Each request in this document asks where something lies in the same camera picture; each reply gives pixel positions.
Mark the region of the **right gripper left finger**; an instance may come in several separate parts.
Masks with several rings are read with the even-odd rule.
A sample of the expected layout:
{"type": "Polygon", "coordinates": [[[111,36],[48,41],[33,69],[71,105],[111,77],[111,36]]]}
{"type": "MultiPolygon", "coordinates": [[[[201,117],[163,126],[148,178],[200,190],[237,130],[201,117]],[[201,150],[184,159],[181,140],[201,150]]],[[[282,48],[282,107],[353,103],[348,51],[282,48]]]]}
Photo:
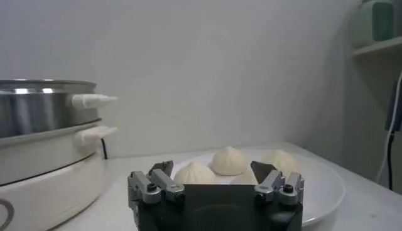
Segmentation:
{"type": "Polygon", "coordinates": [[[156,163],[144,174],[132,171],[128,176],[128,202],[154,205],[162,201],[182,204],[185,201],[185,187],[175,183],[171,178],[173,161],[156,163]]]}

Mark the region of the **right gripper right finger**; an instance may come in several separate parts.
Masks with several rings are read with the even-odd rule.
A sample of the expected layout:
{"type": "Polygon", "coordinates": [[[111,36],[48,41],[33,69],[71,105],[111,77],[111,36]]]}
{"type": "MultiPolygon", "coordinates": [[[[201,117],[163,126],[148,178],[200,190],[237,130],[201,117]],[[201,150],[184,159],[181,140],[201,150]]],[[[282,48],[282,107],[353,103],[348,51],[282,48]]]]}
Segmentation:
{"type": "Polygon", "coordinates": [[[300,173],[291,172],[285,177],[272,164],[252,161],[250,166],[258,182],[254,187],[258,203],[271,203],[274,200],[287,206],[303,203],[304,178],[300,173]]]}

